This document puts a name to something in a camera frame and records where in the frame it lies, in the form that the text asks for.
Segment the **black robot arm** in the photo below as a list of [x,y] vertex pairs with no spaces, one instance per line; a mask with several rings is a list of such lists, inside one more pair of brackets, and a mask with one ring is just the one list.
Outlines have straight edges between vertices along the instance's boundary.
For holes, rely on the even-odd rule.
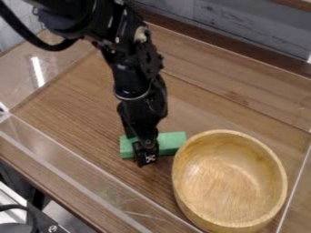
[[87,40],[102,51],[115,79],[117,111],[134,159],[141,167],[157,162],[158,124],[169,115],[167,85],[161,75],[163,56],[142,15],[126,0],[23,0],[47,30],[62,37],[52,45],[28,29],[4,0],[0,17],[34,46],[60,52]]

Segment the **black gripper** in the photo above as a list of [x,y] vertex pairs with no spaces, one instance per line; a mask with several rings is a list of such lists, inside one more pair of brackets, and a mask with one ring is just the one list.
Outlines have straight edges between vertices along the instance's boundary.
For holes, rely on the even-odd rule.
[[[151,82],[147,94],[135,100],[123,100],[117,107],[126,136],[137,137],[142,143],[155,143],[158,138],[158,124],[169,114],[169,92],[162,75]],[[133,143],[134,158],[139,167],[157,162],[159,144],[145,148],[142,143]]]

